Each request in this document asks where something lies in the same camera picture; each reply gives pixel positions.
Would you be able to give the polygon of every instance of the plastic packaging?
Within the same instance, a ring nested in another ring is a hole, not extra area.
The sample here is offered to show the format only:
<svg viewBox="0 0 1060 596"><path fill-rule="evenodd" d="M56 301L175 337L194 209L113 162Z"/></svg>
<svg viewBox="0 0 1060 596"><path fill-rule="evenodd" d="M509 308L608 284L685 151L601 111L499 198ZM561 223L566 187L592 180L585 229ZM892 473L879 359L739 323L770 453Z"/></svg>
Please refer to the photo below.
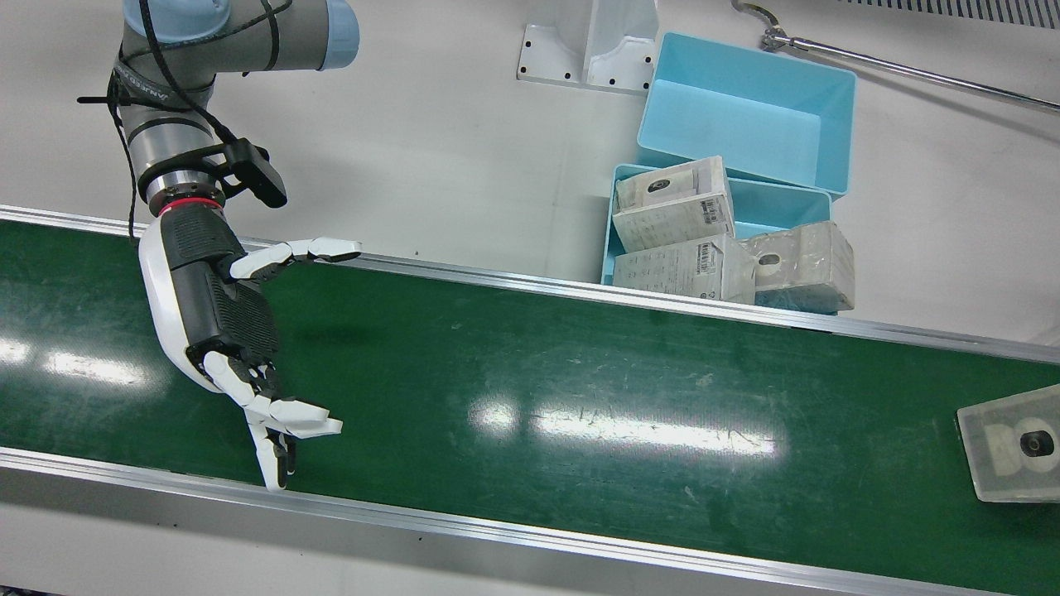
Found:
<svg viewBox="0 0 1060 596"><path fill-rule="evenodd" d="M820 314L854 308L854 253L834 222L740 242L758 263L756 304Z"/></svg>
<svg viewBox="0 0 1060 596"><path fill-rule="evenodd" d="M1060 503L1060 385L957 410L979 501Z"/></svg>

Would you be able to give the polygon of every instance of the plastic bin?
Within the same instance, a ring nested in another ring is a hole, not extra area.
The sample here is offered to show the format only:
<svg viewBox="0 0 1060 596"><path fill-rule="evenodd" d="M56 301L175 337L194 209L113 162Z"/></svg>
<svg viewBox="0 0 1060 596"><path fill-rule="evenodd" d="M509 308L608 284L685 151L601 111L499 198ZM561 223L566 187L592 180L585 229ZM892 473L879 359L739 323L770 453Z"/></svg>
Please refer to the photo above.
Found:
<svg viewBox="0 0 1060 596"><path fill-rule="evenodd" d="M850 71L667 33L637 143L647 165L720 155L730 176L847 192Z"/></svg>
<svg viewBox="0 0 1060 596"><path fill-rule="evenodd" d="M611 185L611 204L607 209L607 229L603 245L603 269L600 283L612 285L615 274L615 257L625 255L611 214L615 211L615 183L631 176L657 170L647 165L623 163L615 168ZM732 214L736 218L736 238L745 239L756 234L787 230L802 224L825 222L832 218L832 200L828 193L814 189L802 189L729 178L732 193Z"/></svg>

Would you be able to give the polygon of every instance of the conveyor belt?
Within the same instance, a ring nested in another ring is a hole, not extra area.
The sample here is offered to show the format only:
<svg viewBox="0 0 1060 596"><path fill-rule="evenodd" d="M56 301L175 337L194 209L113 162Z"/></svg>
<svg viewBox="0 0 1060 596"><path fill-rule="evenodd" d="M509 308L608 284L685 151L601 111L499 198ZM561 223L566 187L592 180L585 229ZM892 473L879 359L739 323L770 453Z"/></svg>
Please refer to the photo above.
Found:
<svg viewBox="0 0 1060 596"><path fill-rule="evenodd" d="M0 445L259 483L121 238L0 222ZM976 501L954 411L1060 367L335 266L270 282L341 436L292 489L1019 594L1060 507Z"/></svg>

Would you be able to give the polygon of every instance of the cardboard box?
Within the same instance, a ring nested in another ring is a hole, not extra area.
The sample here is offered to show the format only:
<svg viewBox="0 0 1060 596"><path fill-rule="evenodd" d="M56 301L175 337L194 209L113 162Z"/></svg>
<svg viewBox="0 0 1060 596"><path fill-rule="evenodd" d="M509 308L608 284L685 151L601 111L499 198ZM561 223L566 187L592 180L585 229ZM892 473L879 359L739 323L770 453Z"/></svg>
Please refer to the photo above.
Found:
<svg viewBox="0 0 1060 596"><path fill-rule="evenodd" d="M628 252L615 285L710 300L755 302L755 258L725 234Z"/></svg>
<svg viewBox="0 0 1060 596"><path fill-rule="evenodd" d="M854 308L854 253L834 222L740 243L758 262L756 304L822 314Z"/></svg>
<svg viewBox="0 0 1060 596"><path fill-rule="evenodd" d="M629 252L735 235L732 195L721 157L619 180L615 193L612 221Z"/></svg>

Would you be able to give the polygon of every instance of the metal rod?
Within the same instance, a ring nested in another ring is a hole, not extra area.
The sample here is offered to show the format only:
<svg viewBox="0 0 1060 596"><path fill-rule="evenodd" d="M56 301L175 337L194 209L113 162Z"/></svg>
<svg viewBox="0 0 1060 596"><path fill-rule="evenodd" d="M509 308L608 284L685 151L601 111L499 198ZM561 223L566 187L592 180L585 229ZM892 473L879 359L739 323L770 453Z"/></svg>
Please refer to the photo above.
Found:
<svg viewBox="0 0 1060 596"><path fill-rule="evenodd" d="M795 48L796 50L806 50L808 52L816 51L824 54L831 54L843 58L849 58L858 60L860 63L874 66L877 68L881 68L883 70L896 72L898 74L904 74L906 76L913 76L916 78L923 78L936 85L942 85L944 87L952 87L955 89L960 89L962 91L971 91L983 95L989 95L991 98L1005 100L1007 102L1023 105L1026 107L1032 107L1049 113L1060 115L1060 104L1055 104L1053 102L1047 102L1045 100L1039 100L1037 98L1031 98L1029 95L1024 95L1023 93L1017 93L1014 91L1009 91L1006 89L1000 89L997 87L991 87L989 85L982 85L979 83L965 81L964 78L946 76L943 74L938 74L928 70L913 68L898 63L876 58L872 56L868 56L866 54L850 52L842 48L828 46L827 43L818 43L817 41L803 39L801 37L789 37L784 35L782 31L777 31L776 29L767 31L765 33L765 45L768 48L780 48L788 46L791 48Z"/></svg>

